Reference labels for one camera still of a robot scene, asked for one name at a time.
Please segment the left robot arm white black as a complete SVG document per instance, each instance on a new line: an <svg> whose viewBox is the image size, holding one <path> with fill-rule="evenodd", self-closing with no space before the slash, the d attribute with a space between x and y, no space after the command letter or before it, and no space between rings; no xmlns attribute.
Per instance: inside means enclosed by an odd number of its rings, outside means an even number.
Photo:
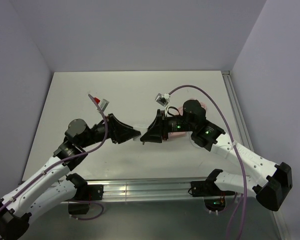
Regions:
<svg viewBox="0 0 300 240"><path fill-rule="evenodd" d="M139 137L141 132L119 121L112 113L89 127L83 119L74 119L65 131L63 143L33 176L12 192L0 197L0 238L17 240L37 217L67 200L85 201L88 183L72 171L88 155L85 148L99 147L111 139L121 144Z"/></svg>

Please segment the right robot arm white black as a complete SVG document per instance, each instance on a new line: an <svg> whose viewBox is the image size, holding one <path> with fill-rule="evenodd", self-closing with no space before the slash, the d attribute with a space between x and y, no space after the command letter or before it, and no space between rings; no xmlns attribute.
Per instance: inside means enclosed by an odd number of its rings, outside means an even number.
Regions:
<svg viewBox="0 0 300 240"><path fill-rule="evenodd" d="M254 197L266 209L277 212L293 186L292 168L267 160L238 143L222 128L206 118L206 110L196 99L183 103L182 114L157 110L154 121L140 138L143 143L162 143L170 133L189 132L200 148L237 165L241 175L222 169L213 170L203 189L212 195L221 191Z"/></svg>

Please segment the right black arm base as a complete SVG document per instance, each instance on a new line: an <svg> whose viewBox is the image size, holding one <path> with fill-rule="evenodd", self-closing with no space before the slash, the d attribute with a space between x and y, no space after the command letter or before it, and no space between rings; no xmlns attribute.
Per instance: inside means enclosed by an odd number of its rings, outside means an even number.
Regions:
<svg viewBox="0 0 300 240"><path fill-rule="evenodd" d="M217 177L223 173L221 169L215 169L208 175L206 180L196 180L190 182L190 188L188 194L193 198L206 198L212 197L211 199L204 199L204 206L209 213L214 212L216 215L226 210L227 201L226 197L230 196L233 199L230 204L233 204L237 198L237 193L234 191L221 190L215 184Z"/></svg>

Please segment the white plug adapter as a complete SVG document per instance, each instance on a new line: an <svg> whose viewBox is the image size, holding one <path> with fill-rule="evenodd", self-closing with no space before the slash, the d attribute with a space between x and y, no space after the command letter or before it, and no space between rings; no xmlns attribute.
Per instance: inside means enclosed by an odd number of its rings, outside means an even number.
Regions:
<svg viewBox="0 0 300 240"><path fill-rule="evenodd" d="M133 129L140 132L140 135L133 138L133 141L140 141L140 138L148 131L148 126L145 124L135 124Z"/></svg>

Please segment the pink power strip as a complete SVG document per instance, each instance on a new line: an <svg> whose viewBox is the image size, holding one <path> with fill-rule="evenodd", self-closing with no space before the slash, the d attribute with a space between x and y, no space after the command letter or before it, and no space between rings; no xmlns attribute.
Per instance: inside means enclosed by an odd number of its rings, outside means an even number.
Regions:
<svg viewBox="0 0 300 240"><path fill-rule="evenodd" d="M177 138L183 138L188 135L189 132L184 131L184 132L170 132L168 134L169 139L177 139Z"/></svg>

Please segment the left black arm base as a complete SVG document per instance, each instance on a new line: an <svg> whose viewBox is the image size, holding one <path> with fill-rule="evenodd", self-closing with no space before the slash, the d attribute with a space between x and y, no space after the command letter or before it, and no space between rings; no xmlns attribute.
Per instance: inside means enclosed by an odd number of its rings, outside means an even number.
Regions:
<svg viewBox="0 0 300 240"><path fill-rule="evenodd" d="M92 210L93 206L98 206L100 212L90 219L98 218L104 213L104 206L100 203L103 198L104 186L102 184L97 185L85 185L79 187L76 190L74 197L68 200L67 210L71 217L81 218L79 215L86 215L89 210Z"/></svg>

